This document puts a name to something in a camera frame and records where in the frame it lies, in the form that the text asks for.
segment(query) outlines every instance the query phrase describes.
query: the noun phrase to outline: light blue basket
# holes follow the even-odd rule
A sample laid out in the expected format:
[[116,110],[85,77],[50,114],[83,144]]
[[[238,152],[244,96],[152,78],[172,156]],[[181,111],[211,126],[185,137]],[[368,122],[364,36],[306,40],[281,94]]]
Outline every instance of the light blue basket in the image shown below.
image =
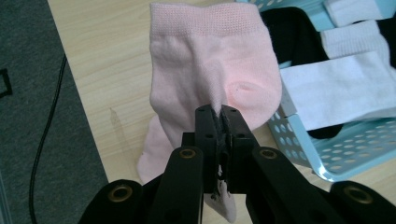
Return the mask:
[[[299,7],[318,31],[334,28],[323,0],[238,0],[258,6],[259,11],[275,7]],[[385,18],[393,15],[396,1],[377,0]],[[396,118],[345,124],[332,139],[310,137],[283,88],[281,107],[268,121],[278,148],[294,163],[311,167],[328,181],[346,180],[396,157]]]

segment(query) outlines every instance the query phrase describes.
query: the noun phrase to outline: gray carpet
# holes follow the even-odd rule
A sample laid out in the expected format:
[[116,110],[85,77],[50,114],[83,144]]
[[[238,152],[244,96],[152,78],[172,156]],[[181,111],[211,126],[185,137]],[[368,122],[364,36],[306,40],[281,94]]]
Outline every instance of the gray carpet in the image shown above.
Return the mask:
[[[0,69],[8,70],[13,89],[0,98],[0,172],[15,224],[31,223],[30,174],[63,55],[46,0],[0,1]],[[67,65],[36,176],[38,223],[77,223],[106,183]]]

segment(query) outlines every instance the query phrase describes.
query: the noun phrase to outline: sock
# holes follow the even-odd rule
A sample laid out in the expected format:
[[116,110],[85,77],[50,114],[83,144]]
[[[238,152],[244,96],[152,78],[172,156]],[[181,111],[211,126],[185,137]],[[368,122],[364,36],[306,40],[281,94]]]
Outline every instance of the sock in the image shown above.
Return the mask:
[[[211,104],[217,113],[221,105],[235,107],[253,130],[271,118],[279,106],[276,56],[255,5],[151,4],[150,53],[150,103],[158,120],[150,123],[138,163],[142,180],[163,172],[151,162],[167,163],[170,152],[180,147],[182,134],[194,132],[197,107]],[[170,146],[151,144],[149,138],[162,131],[159,136],[165,135]],[[228,221],[235,220],[232,195],[222,193],[209,205]]]
[[323,48],[330,59],[376,51],[389,64],[389,46],[375,21],[363,21],[320,32]]
[[396,73],[375,51],[293,66],[281,74],[307,130],[396,116]]
[[396,13],[393,18],[376,22],[382,36],[389,46],[390,65],[396,68]]
[[383,19],[375,0],[326,0],[323,4],[337,27]]
[[[281,7],[261,13],[273,39],[274,52],[279,63],[291,65],[318,63],[329,60],[320,36],[306,13],[297,7]],[[338,124],[308,131],[317,139],[335,137],[343,125]]]

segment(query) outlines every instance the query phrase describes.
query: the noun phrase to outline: white sock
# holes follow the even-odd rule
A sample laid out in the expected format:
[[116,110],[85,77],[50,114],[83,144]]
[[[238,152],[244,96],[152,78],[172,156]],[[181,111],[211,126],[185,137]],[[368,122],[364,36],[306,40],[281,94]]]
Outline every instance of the white sock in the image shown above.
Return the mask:
[[396,73],[376,52],[280,72],[308,131],[354,120],[396,117]]
[[376,51],[389,64],[389,46],[376,21],[363,21],[320,32],[323,48],[330,59]]
[[337,27],[383,19],[375,0],[326,0],[324,6]]

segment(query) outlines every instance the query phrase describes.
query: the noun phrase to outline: table surface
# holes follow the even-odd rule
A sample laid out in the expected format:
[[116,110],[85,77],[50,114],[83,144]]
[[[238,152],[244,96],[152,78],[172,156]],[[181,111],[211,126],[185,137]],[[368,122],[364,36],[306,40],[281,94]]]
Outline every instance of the table surface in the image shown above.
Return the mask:
[[[135,167],[154,115],[149,104],[149,2],[49,0],[108,181],[139,181]],[[208,6],[224,1],[184,2]],[[254,134],[261,146],[276,147],[266,125]],[[391,160],[351,180],[396,203],[395,167],[396,160]],[[329,189],[330,183],[313,175],[310,169],[297,168],[312,184]],[[235,223],[250,223],[245,197],[235,197]],[[203,223],[227,222],[205,206]]]

